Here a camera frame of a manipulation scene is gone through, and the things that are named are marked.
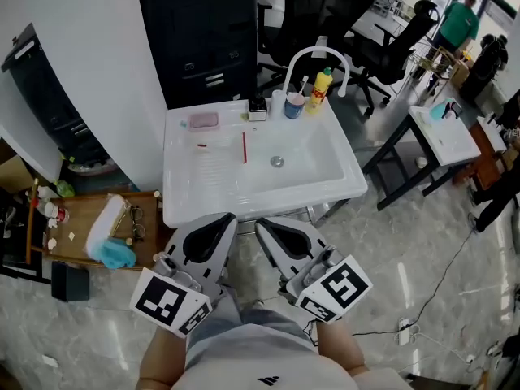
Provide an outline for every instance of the faucet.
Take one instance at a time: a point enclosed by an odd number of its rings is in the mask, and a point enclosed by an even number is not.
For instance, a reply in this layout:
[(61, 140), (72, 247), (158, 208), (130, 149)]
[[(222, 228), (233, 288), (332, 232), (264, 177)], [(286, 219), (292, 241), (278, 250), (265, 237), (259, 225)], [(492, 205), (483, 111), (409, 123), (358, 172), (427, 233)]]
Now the faucet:
[(291, 75), (293, 74), (294, 64), (296, 63), (298, 58), (300, 58), (303, 54), (308, 54), (309, 52), (314, 52), (315, 50), (322, 50), (322, 51), (328, 52), (329, 54), (333, 54), (341, 61), (341, 63), (343, 63), (344, 77), (343, 77), (343, 83), (341, 84), (341, 87), (338, 90), (338, 95), (340, 97), (344, 97), (345, 94), (347, 93), (347, 84), (349, 82), (349, 77), (350, 77), (349, 64), (347, 63), (347, 60), (345, 59), (345, 57), (342, 54), (340, 54), (337, 50), (332, 49), (332, 48), (327, 48), (326, 46), (309, 46), (308, 48), (300, 50), (300, 52), (298, 52), (297, 54), (295, 54), (292, 57), (291, 63), (289, 64), (289, 68), (287, 70), (287, 75), (285, 76), (285, 82), (284, 82), (284, 87), (283, 87), (282, 91), (284, 92), (284, 94), (287, 94), (287, 90), (289, 88), (289, 82), (291, 81)]

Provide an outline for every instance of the black bin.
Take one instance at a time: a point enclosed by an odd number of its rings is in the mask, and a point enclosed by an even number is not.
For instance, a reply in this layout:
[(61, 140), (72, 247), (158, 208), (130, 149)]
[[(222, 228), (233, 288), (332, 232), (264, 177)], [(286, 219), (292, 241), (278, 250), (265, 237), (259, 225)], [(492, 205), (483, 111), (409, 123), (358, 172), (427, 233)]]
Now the black bin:
[(87, 301), (90, 298), (89, 271), (63, 262), (52, 262), (50, 289), (52, 297), (60, 301)]

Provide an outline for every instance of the sink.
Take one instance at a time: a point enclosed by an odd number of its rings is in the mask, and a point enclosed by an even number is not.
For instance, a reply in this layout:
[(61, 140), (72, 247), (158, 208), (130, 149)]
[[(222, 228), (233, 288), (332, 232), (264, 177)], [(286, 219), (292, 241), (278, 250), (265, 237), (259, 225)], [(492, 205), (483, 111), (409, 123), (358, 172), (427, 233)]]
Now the sink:
[[(166, 225), (176, 228), (224, 211), (239, 219), (256, 218), (366, 192), (361, 168), (327, 99), (318, 114), (304, 111), (295, 120), (281, 115), (249, 123), (241, 118), (247, 108), (247, 101), (240, 100), (167, 112)], [(218, 112), (220, 127), (188, 131), (189, 116), (201, 112)]]

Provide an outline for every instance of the soap dish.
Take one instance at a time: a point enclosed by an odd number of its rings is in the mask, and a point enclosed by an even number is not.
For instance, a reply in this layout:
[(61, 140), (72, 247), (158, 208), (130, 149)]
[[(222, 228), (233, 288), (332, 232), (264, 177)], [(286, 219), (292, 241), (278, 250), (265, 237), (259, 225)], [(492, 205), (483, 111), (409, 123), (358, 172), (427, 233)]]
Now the soap dish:
[(190, 132), (205, 132), (219, 128), (219, 113), (195, 113), (189, 116)]

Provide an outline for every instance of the eyeglasses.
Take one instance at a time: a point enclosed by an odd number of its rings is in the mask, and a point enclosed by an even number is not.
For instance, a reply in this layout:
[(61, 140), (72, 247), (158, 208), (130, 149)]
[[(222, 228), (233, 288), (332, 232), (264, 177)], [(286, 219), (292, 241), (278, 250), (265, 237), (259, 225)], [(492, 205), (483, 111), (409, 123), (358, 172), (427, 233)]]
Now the eyeglasses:
[(145, 226), (137, 223), (143, 218), (143, 210), (139, 206), (130, 207), (130, 218), (132, 219), (133, 240), (143, 241), (146, 235)]

